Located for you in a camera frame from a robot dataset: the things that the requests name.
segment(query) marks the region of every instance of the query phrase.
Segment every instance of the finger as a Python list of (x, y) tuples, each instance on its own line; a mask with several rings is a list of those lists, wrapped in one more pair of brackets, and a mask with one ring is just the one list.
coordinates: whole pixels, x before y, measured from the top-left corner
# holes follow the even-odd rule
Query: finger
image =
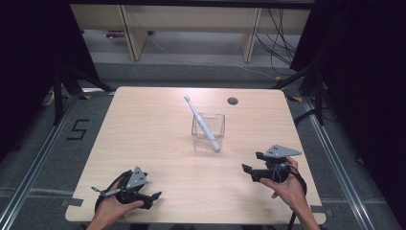
[(295, 161), (292, 157), (287, 156), (286, 157), (287, 162), (290, 163), (291, 166), (293, 166), (294, 168), (298, 169), (298, 162)]
[(134, 202), (131, 202), (129, 204), (126, 204), (127, 208), (129, 210), (133, 210), (133, 209), (137, 209), (137, 208), (141, 208), (144, 206), (144, 202), (142, 200), (137, 200)]
[(275, 192), (274, 194), (272, 194), (272, 198), (276, 198), (276, 197), (278, 197), (279, 195)]
[(110, 189), (110, 191), (115, 190), (119, 187), (119, 183), (122, 181), (122, 178), (120, 178)]
[(272, 182), (272, 180), (271, 180), (271, 179), (268, 179), (268, 178), (261, 178), (261, 179), (259, 180), (259, 183), (261, 183), (261, 184), (263, 184), (263, 185), (265, 185), (265, 186), (267, 186), (267, 187), (269, 187), (269, 188), (271, 188), (271, 189), (274, 189), (274, 188), (275, 188), (275, 183)]

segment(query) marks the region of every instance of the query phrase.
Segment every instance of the white toothbrush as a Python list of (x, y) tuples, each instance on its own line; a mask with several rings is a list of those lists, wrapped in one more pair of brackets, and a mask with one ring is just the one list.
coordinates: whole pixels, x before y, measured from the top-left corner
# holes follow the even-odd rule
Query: white toothbrush
[(220, 145), (218, 144), (217, 139), (215, 139), (212, 131), (209, 129), (209, 127), (207, 126), (207, 124), (204, 121), (204, 119), (202, 118), (202, 116), (200, 116), (200, 114), (194, 108), (193, 104), (191, 103), (191, 98), (189, 98), (189, 96), (186, 95), (185, 100), (186, 100), (186, 102), (188, 102), (189, 106), (191, 107), (194, 117), (196, 118), (200, 127), (203, 129), (204, 134), (207, 136), (207, 138), (209, 138), (209, 140), (211, 140), (214, 150), (220, 150)]

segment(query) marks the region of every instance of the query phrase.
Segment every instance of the human hand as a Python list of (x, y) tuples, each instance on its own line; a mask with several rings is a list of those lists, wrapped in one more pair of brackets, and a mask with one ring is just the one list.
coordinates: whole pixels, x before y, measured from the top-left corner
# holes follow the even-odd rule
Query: human hand
[[(120, 180), (117, 181), (111, 190), (117, 189)], [(86, 228), (87, 230), (93, 229), (104, 229), (117, 220), (125, 221), (124, 215), (131, 210), (140, 208), (144, 205), (142, 200), (137, 200), (132, 203), (122, 204), (120, 203), (117, 198), (112, 195), (111, 197), (105, 198), (101, 204), (99, 205), (96, 214), (93, 216), (92, 221), (90, 222), (89, 226)]]
[[(291, 157), (286, 157), (286, 159), (293, 168), (298, 170), (297, 161), (293, 160)], [(272, 198), (279, 196), (293, 211), (295, 211), (299, 205), (307, 204), (302, 184), (291, 173), (281, 184), (277, 184), (268, 178), (261, 178), (259, 182), (273, 189), (275, 192), (272, 194)]]
[[(286, 159), (293, 168), (298, 170), (297, 161), (290, 157), (286, 157)], [(286, 180), (281, 184), (276, 184), (268, 178), (261, 178), (259, 182), (275, 191), (274, 194), (272, 194), (272, 198), (279, 196), (287, 205), (289, 205), (290, 209), (298, 216), (304, 230), (320, 230), (316, 219), (308, 207), (304, 188), (295, 175), (290, 173)]]

